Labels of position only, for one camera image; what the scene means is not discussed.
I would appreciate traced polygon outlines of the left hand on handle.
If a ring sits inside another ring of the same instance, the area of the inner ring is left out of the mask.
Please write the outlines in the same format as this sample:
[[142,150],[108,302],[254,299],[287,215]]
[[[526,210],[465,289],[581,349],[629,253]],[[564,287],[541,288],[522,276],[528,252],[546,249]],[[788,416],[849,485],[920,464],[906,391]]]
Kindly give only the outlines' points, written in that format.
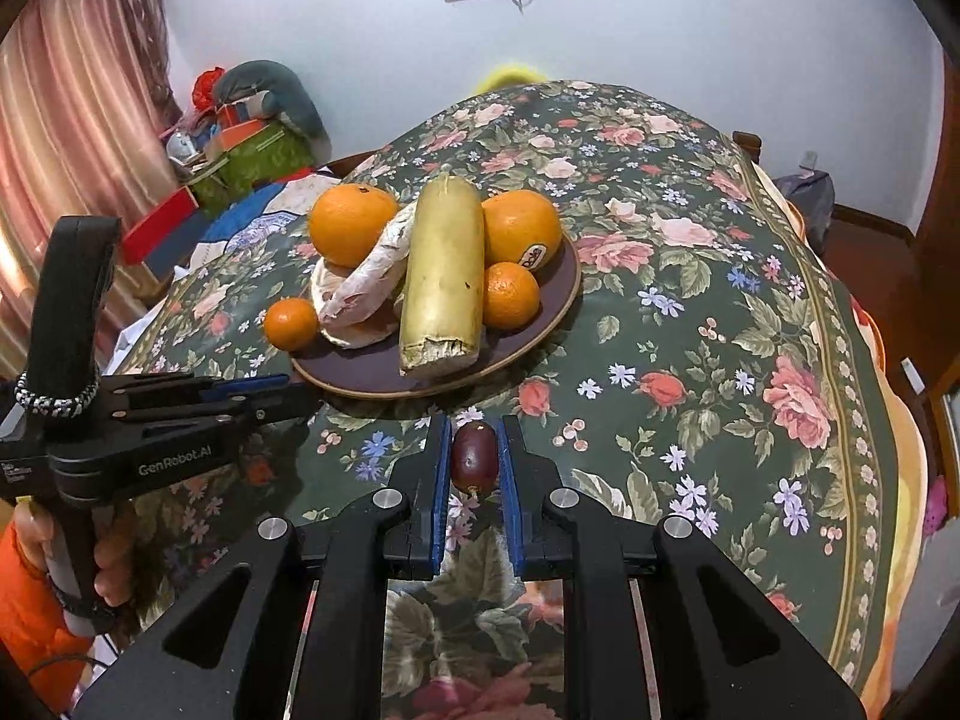
[[[28,564],[38,571],[47,572],[55,535],[55,525],[49,512],[32,500],[20,500],[13,509],[11,525],[16,530],[21,553]],[[109,527],[99,532],[93,553],[98,566],[94,590],[111,608],[117,608],[132,598],[135,536],[137,512],[132,502],[122,502]]]

